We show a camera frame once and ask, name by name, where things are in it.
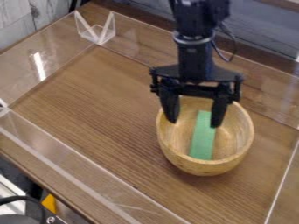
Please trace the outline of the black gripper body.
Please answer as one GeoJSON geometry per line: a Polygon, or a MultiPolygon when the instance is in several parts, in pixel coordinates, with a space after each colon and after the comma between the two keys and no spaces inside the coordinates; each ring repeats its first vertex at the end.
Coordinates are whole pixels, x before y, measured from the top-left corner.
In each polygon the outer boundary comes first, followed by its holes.
{"type": "Polygon", "coordinates": [[[240,98],[242,75],[213,62],[214,42],[209,39],[173,39],[177,46],[177,63],[149,69],[150,91],[158,96],[158,87],[172,87],[178,96],[214,99],[220,89],[228,91],[228,104],[240,98]]]}

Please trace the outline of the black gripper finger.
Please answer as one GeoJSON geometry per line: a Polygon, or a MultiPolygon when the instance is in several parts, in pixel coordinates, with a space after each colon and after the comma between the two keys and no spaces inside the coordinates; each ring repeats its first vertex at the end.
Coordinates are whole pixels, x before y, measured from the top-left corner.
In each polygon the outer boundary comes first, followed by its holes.
{"type": "Polygon", "coordinates": [[[170,123],[176,123],[180,114],[177,91],[172,87],[161,85],[158,87],[158,97],[165,118],[170,123]]]}
{"type": "Polygon", "coordinates": [[[213,99],[210,107],[209,125],[212,128],[217,128],[221,125],[228,104],[229,104],[229,93],[226,89],[220,89],[216,93],[216,98],[213,99]]]}

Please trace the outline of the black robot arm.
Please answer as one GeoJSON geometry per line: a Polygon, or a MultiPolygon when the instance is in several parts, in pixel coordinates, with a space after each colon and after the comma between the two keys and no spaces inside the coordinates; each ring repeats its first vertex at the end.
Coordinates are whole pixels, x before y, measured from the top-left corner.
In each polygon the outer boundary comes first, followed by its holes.
{"type": "Polygon", "coordinates": [[[168,0],[174,20],[172,40],[177,46],[177,63],[149,69],[150,91],[160,98],[166,120],[180,114],[180,97],[213,100],[209,126],[221,125],[228,105],[240,98],[242,75],[213,62],[214,29],[229,16],[229,0],[168,0]]]}

